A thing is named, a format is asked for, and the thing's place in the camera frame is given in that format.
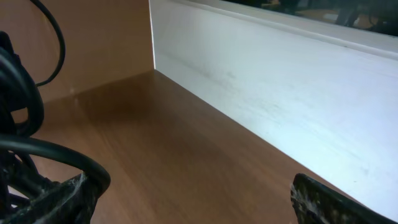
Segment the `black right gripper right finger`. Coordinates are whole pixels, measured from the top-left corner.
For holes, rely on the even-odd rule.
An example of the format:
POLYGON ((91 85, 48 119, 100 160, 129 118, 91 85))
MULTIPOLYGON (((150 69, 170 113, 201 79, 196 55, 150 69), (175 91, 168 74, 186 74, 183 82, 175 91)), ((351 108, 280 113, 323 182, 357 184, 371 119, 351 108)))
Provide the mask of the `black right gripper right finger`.
POLYGON ((298 224, 397 224, 303 173, 295 175, 290 199, 298 224))

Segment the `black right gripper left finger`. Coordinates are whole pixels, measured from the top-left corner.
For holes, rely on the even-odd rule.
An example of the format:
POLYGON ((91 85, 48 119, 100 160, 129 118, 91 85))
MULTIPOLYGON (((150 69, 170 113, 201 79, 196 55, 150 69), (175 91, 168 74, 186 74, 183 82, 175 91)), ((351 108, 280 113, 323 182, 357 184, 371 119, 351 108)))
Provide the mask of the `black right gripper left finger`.
POLYGON ((1 223, 89 224, 102 193, 100 184, 83 172, 1 218, 1 223))

